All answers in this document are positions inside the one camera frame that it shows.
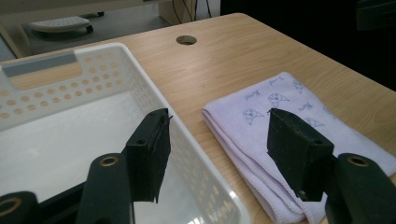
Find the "folded towel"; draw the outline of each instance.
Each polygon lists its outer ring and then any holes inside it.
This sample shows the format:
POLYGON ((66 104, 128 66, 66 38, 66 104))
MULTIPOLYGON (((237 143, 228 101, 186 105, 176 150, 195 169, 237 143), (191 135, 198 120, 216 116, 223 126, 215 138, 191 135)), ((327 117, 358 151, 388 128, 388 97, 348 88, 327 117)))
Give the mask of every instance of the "folded towel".
POLYGON ((289 73, 207 104, 202 110, 206 124, 275 223, 304 218, 319 223, 325 215, 326 195, 319 203, 302 202, 267 154, 267 112, 272 107, 296 114, 326 136, 334 143, 334 156, 359 154, 377 162, 387 175, 396 172, 396 159, 391 154, 337 119, 289 73))

